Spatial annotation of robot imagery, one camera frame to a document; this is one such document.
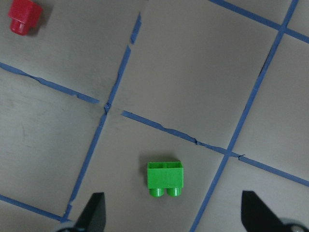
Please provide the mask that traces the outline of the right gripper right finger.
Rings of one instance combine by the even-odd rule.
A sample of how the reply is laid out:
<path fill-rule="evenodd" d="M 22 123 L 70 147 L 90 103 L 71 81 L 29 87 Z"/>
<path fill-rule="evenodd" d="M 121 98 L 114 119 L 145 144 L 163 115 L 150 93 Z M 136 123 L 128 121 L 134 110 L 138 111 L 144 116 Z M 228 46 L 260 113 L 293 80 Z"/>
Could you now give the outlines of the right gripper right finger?
<path fill-rule="evenodd" d="M 243 191 L 241 222 L 247 232 L 285 232 L 285 225 L 254 191 Z"/>

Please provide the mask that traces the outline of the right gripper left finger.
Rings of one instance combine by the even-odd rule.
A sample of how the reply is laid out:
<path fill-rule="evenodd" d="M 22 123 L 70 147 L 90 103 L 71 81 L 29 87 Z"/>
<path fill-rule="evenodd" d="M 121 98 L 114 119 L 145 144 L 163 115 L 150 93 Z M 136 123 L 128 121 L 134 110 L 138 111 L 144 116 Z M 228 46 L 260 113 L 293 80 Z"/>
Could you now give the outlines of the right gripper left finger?
<path fill-rule="evenodd" d="M 93 193 L 73 226 L 73 232 L 103 232 L 106 225 L 105 195 Z"/>

